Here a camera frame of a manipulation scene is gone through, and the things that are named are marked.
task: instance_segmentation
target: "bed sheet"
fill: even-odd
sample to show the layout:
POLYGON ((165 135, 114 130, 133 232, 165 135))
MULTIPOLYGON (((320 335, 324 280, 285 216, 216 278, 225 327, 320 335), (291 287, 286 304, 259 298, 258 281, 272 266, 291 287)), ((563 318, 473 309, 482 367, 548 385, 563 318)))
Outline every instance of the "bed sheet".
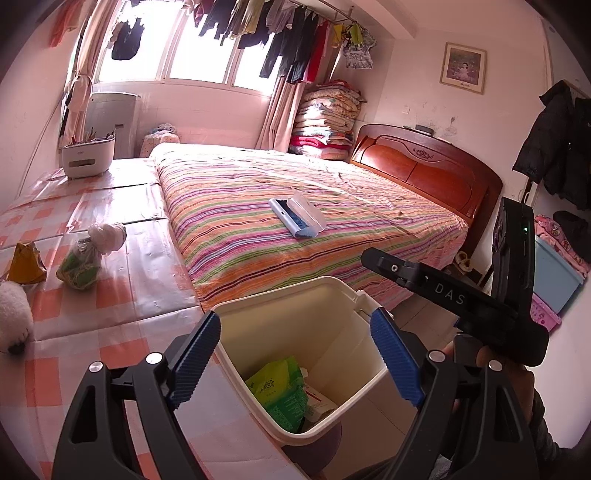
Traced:
MULTIPOLYGON (((203 310, 150 160, 115 160, 92 179, 46 174, 0 216, 0 238, 2 273, 17 241, 35 240, 47 267, 46 281, 25 287, 32 341, 23 356, 0 353, 0 421, 33 471, 50 480, 61 426, 88 365, 100 359, 123 367, 164 352, 203 310), (103 258, 96 285, 73 291, 55 272, 94 221, 123 222, 128 236, 120 251, 103 258)), ((157 480, 133 404, 128 415, 142 471, 157 480)), ((176 416, 211 480, 305 478, 250 415, 215 355, 176 416)))
POLYGON ((183 144, 159 145, 150 158, 204 309, 320 275, 363 289, 392 309, 410 293, 364 268, 363 250, 443 268, 468 230, 445 208, 343 162, 183 144), (317 238, 293 238, 269 207, 269 199, 294 189, 326 217, 317 238))

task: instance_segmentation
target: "floor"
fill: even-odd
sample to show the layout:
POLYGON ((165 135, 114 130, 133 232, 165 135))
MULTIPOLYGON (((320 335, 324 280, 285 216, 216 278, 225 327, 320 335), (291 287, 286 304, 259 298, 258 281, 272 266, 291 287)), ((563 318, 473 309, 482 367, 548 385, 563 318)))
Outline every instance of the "floor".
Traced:
MULTIPOLYGON (((427 349, 442 348, 458 332, 456 316, 413 295, 392 313, 396 324, 421 339, 427 349)), ((327 480, 342 480, 368 465, 396 454, 413 422, 416 409, 403 400, 391 377, 385 377, 342 418, 343 438, 332 462, 324 469, 327 480)))

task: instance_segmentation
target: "wooden headboard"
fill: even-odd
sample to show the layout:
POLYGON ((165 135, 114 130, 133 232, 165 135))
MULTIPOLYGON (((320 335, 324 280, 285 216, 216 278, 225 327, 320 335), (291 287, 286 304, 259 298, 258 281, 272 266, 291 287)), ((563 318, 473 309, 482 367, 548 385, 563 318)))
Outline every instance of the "wooden headboard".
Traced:
POLYGON ((431 200, 469 225, 462 250, 472 255, 503 182, 483 162, 453 145, 390 125, 364 125, 351 163, 431 200))

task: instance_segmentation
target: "white storage box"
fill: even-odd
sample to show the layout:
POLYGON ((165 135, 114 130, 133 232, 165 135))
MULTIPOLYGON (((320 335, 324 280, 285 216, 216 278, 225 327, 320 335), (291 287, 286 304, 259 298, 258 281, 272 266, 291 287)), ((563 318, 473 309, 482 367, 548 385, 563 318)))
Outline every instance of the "white storage box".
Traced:
POLYGON ((388 374, 369 332, 379 304, 333 277, 216 305, 222 322, 217 356, 232 384, 265 430, 281 445, 307 445, 388 374), (267 363, 294 355, 308 370, 306 383, 339 407, 304 433, 282 429, 243 379, 267 363))
POLYGON ((115 137, 81 142, 61 149, 61 164, 70 179, 106 172, 113 162, 115 137))

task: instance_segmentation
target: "window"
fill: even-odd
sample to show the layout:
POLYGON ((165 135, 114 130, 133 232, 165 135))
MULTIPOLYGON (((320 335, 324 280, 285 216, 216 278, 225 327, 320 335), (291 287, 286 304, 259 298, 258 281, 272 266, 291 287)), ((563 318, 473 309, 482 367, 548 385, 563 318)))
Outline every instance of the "window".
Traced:
POLYGON ((281 57, 277 58, 275 67, 269 75, 269 78, 264 79, 259 77, 261 72, 262 63, 267 56, 271 41, 273 40, 274 33, 269 36, 267 45, 255 45, 253 47, 245 48, 238 64, 238 71, 236 72, 236 79, 234 85, 237 87, 250 88, 252 90, 258 90, 266 95, 273 93, 273 87, 275 86, 275 79, 279 73, 279 65, 281 63, 281 57))
POLYGON ((238 38, 215 40, 215 28, 200 37, 203 17, 195 27, 193 18, 181 9, 181 2, 144 0, 131 7, 125 1, 118 15, 133 26, 136 18, 145 27, 137 55, 130 60, 113 60, 105 50, 99 66, 99 82, 157 80, 163 83, 208 82, 225 89, 249 89, 270 95, 280 60, 268 79, 259 77, 273 35, 267 45, 238 50, 238 38))
POLYGON ((193 19, 187 19, 174 55, 171 78, 223 83, 234 53, 235 40, 226 38, 223 46, 220 46, 220 40, 213 38, 215 28, 200 37, 199 32, 206 18, 207 15, 204 15, 197 28, 193 19))
POLYGON ((130 2, 125 2, 119 20, 128 21, 129 26, 133 27, 135 19, 141 18, 142 25, 145 27, 139 50, 131 60, 113 60, 112 50, 107 49, 100 68, 99 81, 155 79, 160 58, 179 9, 178 2, 151 0, 141 2, 137 7, 132 7, 130 2))

